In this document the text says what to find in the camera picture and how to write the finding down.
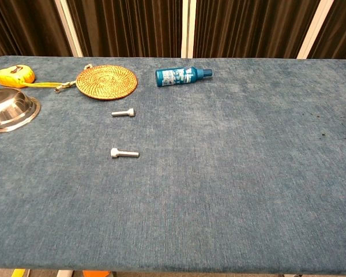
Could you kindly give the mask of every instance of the dark curtain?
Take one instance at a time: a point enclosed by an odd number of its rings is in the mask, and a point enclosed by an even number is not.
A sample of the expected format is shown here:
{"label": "dark curtain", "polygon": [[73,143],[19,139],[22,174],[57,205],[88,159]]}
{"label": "dark curtain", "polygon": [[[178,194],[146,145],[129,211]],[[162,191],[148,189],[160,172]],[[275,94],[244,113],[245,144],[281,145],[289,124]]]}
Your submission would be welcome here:
{"label": "dark curtain", "polygon": [[84,56],[180,57],[182,0],[67,0]]}
{"label": "dark curtain", "polygon": [[346,59],[346,0],[334,0],[308,58]]}
{"label": "dark curtain", "polygon": [[53,0],[0,0],[1,55],[72,55]]}
{"label": "dark curtain", "polygon": [[319,0],[198,0],[194,58],[296,58]]}

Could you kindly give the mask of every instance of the metal bowl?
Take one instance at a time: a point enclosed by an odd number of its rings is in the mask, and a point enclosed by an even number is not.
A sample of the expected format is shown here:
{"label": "metal bowl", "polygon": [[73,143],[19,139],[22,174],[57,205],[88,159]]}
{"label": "metal bowl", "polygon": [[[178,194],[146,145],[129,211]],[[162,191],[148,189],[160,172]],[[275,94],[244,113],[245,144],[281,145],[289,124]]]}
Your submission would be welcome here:
{"label": "metal bowl", "polygon": [[0,88],[0,133],[15,130],[40,112],[40,102],[14,88]]}

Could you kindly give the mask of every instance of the metal bolt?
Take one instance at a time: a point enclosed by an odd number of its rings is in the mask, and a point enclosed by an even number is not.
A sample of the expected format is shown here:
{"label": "metal bolt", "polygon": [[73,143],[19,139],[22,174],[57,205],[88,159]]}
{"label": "metal bolt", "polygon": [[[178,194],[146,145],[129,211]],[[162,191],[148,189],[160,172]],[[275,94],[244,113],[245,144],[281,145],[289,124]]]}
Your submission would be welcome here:
{"label": "metal bolt", "polygon": [[114,111],[111,113],[113,117],[122,117],[124,115],[129,115],[130,117],[134,117],[136,113],[134,112],[134,108],[130,108],[127,111]]}
{"label": "metal bolt", "polygon": [[117,158],[117,157],[135,157],[135,158],[138,158],[140,156],[140,153],[138,152],[127,152],[127,151],[119,151],[118,149],[116,148],[112,148],[110,150],[110,155],[113,157],[113,158]]}

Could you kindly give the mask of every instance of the tape measure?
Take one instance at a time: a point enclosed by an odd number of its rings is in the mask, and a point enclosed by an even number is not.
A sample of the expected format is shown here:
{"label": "tape measure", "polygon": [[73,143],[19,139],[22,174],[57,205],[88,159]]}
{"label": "tape measure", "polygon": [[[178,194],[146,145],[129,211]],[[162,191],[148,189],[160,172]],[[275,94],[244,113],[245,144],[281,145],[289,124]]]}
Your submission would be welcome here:
{"label": "tape measure", "polygon": [[56,88],[63,85],[62,83],[36,83],[35,73],[27,65],[14,65],[9,68],[0,70],[0,84],[12,88]]}

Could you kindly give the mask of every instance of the blue plastic bottle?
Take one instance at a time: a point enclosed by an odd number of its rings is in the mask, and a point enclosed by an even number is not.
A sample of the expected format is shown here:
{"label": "blue plastic bottle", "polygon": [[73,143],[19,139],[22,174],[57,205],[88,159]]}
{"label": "blue plastic bottle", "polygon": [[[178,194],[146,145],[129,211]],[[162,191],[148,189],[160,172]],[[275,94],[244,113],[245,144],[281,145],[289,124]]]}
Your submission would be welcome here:
{"label": "blue plastic bottle", "polygon": [[158,87],[165,85],[188,84],[213,75],[211,69],[190,68],[168,68],[155,71],[156,84]]}

